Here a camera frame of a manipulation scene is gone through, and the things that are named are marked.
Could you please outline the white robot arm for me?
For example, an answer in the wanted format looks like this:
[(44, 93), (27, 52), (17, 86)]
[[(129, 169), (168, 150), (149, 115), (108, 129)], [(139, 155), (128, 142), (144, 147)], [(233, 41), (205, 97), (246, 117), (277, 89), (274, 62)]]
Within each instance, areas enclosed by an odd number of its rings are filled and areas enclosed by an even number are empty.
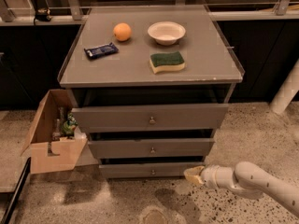
[[(276, 114), (281, 114), (297, 92), (299, 92), (299, 60), (279, 88), (270, 109)], [(247, 199), (260, 199), (266, 194), (299, 217), (299, 188), (268, 174), (252, 162), (242, 161), (235, 167), (196, 166), (186, 169), (184, 176), (196, 186), (227, 189)]]

